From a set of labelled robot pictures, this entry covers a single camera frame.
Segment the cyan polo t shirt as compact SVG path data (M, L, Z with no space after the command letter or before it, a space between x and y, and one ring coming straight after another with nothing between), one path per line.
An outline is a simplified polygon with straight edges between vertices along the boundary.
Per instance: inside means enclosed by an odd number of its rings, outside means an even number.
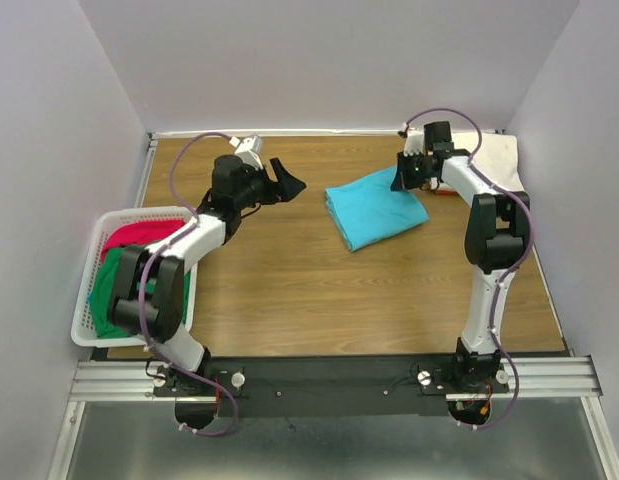
M419 199L409 191L392 191L395 167L354 182L325 189L325 205L345 245L356 252L429 221Z

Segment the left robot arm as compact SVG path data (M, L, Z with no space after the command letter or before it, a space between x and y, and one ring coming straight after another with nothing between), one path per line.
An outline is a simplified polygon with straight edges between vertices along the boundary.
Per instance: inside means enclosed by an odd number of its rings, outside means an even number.
M185 276L208 253L237 232L247 208L295 199L306 183L277 158L274 176L236 154L215 159L211 187L190 220L167 238L147 247L123 249L107 309L116 327L140 335L154 355L177 370L176 382L190 395L209 386L209 349L182 325Z

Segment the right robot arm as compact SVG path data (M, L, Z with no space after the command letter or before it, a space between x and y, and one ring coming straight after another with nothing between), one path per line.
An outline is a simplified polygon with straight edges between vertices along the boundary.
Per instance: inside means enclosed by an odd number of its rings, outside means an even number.
M450 124L432 122L421 133L405 126L393 191L420 189L432 179L449 185L470 207L464 250L475 267L468 320L445 381L469 392L500 369L500 327L508 289L532 247L530 199L510 192L481 172L473 154L454 145Z

